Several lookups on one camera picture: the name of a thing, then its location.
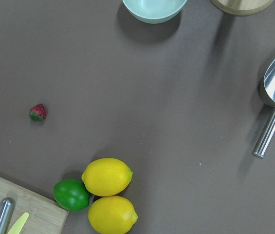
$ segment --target strawberry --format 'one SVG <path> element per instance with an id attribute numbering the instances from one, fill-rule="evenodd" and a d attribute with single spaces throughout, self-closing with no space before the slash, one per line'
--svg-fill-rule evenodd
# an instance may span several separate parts
<path id="1" fill-rule="evenodd" d="M 43 121 L 46 118 L 46 111 L 42 104 L 34 106 L 29 111 L 29 117 L 33 121 Z"/>

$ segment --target knife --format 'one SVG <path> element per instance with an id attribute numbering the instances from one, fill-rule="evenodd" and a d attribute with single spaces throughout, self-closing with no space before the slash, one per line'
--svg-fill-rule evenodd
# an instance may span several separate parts
<path id="1" fill-rule="evenodd" d="M 11 227 L 11 229 L 7 234 L 19 234 L 25 222 L 27 221 L 28 217 L 29 217 L 28 212 L 23 213 L 18 218 L 18 220 L 16 220 L 16 222 L 13 224 L 13 226 Z"/>

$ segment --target wooden cutting board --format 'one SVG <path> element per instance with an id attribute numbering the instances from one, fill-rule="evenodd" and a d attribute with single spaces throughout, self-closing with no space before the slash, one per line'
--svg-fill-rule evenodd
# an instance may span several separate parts
<path id="1" fill-rule="evenodd" d="M 24 213 L 29 213 L 21 234 L 60 234 L 65 225 L 68 211 L 55 201 L 36 194 L 0 177 L 0 202 L 11 197 L 16 205 L 8 230 Z"/>
<path id="2" fill-rule="evenodd" d="M 237 16 L 258 13 L 268 7 L 274 0 L 211 0 L 220 10 Z"/>

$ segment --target light blue bowl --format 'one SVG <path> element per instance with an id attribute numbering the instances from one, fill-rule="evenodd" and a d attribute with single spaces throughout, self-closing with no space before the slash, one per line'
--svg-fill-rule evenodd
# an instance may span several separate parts
<path id="1" fill-rule="evenodd" d="M 176 16 L 187 0 L 122 0 L 128 11 L 145 23 L 163 23 Z"/>

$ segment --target lemon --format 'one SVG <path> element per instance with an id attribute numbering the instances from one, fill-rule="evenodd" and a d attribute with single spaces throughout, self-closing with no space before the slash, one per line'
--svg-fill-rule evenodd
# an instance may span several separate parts
<path id="1" fill-rule="evenodd" d="M 124 190 L 132 176 L 133 172 L 123 161 L 108 157 L 91 162 L 81 178 L 91 194 L 111 196 Z"/>
<path id="2" fill-rule="evenodd" d="M 124 234 L 137 221 L 137 213 L 129 200 L 114 195 L 96 200 L 88 210 L 88 219 L 100 234 Z"/>

